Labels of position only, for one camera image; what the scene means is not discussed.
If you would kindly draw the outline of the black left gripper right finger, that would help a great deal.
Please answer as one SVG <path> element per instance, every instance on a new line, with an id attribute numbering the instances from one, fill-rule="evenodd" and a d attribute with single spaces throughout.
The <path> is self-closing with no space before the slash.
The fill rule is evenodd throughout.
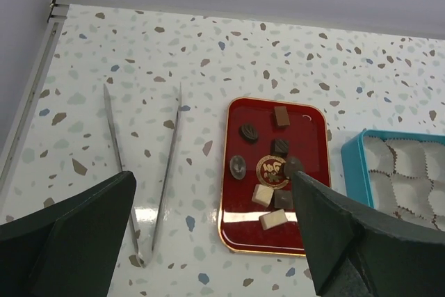
<path id="1" fill-rule="evenodd" d="M 444 233 L 358 203 L 304 172 L 293 206 L 317 296 L 443 296 Z"/>

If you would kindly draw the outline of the dark square ridged chocolate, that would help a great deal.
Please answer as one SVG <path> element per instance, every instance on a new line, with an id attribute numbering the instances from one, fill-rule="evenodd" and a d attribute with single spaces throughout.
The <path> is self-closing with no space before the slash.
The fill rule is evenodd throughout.
<path id="1" fill-rule="evenodd" d="M 286 157 L 289 153 L 289 142 L 282 138 L 272 140 L 271 154 L 273 156 Z"/>

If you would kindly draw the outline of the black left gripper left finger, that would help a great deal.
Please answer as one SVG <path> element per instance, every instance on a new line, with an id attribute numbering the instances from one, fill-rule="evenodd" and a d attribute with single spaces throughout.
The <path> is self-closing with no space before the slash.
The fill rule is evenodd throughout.
<path id="1" fill-rule="evenodd" d="M 130 171 L 1 226 L 2 296 L 106 296 L 136 192 Z"/>

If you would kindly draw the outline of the metal tongs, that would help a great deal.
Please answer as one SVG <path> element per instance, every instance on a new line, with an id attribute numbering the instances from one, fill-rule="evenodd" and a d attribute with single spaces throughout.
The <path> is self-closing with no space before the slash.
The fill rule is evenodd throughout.
<path id="1" fill-rule="evenodd" d="M 122 158 L 120 155 L 117 133 L 115 130 L 111 95 L 110 95 L 110 92 L 108 91 L 106 84 L 103 85 L 103 96 L 104 96 L 104 108 L 105 108 L 107 123 L 108 123 L 108 130 L 111 135 L 111 142 L 113 145 L 113 152 L 115 155 L 115 160 L 116 160 L 118 170 L 120 172 L 122 172 L 124 170 L 124 166 L 122 164 Z M 159 226 L 161 225 L 161 221 L 162 221 L 162 217 L 163 217 L 164 197 L 165 197 L 165 193 L 168 188 L 168 176 L 170 173 L 170 167 L 172 165 L 172 159 L 173 159 L 173 156 L 175 153 L 177 132 L 178 132 L 179 123 L 180 123 L 180 119 L 181 119 L 181 103 L 182 103 L 181 85 L 179 85 L 179 93 L 178 93 L 177 101 L 178 101 L 177 112 L 176 112 L 176 118 L 175 118 L 174 127 L 173 127 L 172 138 L 170 141 L 169 155 L 168 155 L 167 162 L 166 162 L 165 174 L 163 177 L 163 184 L 162 184 L 161 194 L 159 197 L 159 204 L 158 204 L 158 207 L 156 210 L 156 219 L 154 220 L 154 229 L 150 236 L 151 243 L 150 243 L 150 247 L 147 250 L 146 254 L 144 254 L 144 252 L 142 251 L 142 246 L 141 246 L 142 242 L 139 241 L 138 236 L 137 236 L 137 232 L 139 232 L 140 229 L 139 229 L 139 221 L 138 221 L 136 208 L 132 207 L 131 211 L 130 211 L 129 227 L 131 230 L 131 240 L 133 242 L 133 246 L 135 249 L 136 260 L 141 268 L 145 268 L 149 264 L 149 262 L 152 260 L 152 255 L 153 255 L 155 245 L 157 242 Z"/>

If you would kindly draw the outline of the dark round chocolate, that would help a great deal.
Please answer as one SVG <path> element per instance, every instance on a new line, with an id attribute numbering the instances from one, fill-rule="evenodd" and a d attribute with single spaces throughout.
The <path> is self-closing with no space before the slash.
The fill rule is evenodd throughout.
<path id="1" fill-rule="evenodd" d="M 283 165 L 283 175 L 287 179 L 291 179 L 295 172 L 305 171 L 305 168 L 299 158 L 295 156 L 288 156 Z"/>

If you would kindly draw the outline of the white square chocolate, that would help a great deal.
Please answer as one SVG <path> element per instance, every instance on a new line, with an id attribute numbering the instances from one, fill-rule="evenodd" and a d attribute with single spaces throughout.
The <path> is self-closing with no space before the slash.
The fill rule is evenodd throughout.
<path id="1" fill-rule="evenodd" d="M 257 184 L 254 188 L 251 201 L 260 204 L 263 207 L 268 207 L 273 194 L 274 190 L 272 188 L 264 186 L 263 184 Z"/>

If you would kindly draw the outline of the dark oval leaf chocolate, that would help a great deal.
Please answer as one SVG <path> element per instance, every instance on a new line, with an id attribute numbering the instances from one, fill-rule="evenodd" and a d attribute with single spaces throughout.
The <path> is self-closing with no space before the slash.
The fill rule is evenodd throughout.
<path id="1" fill-rule="evenodd" d="M 242 124 L 239 127 L 240 136 L 249 143 L 256 143 L 259 135 L 257 129 L 250 123 Z"/>

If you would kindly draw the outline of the milk chocolate rectangular piece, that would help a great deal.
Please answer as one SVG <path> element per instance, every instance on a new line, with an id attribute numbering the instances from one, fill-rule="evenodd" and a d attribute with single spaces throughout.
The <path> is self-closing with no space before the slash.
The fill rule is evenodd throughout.
<path id="1" fill-rule="evenodd" d="M 290 125 L 289 114 L 285 106 L 275 106 L 274 117 L 277 127 L 288 127 Z"/>

